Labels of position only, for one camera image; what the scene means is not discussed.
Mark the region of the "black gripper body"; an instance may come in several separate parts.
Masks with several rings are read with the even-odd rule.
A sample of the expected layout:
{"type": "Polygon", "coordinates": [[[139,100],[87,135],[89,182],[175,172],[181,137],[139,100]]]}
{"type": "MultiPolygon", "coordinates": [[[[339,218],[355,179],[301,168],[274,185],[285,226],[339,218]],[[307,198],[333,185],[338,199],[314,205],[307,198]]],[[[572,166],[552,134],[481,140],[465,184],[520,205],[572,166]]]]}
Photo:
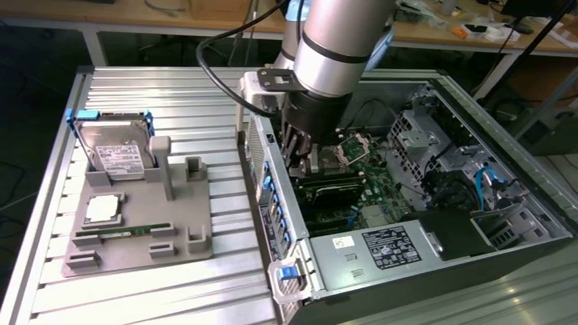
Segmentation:
{"type": "Polygon", "coordinates": [[[325,97],[310,91],[290,92],[289,104],[282,110],[283,133],[291,129],[313,143],[323,142],[338,126],[351,98],[351,93],[325,97]]]}

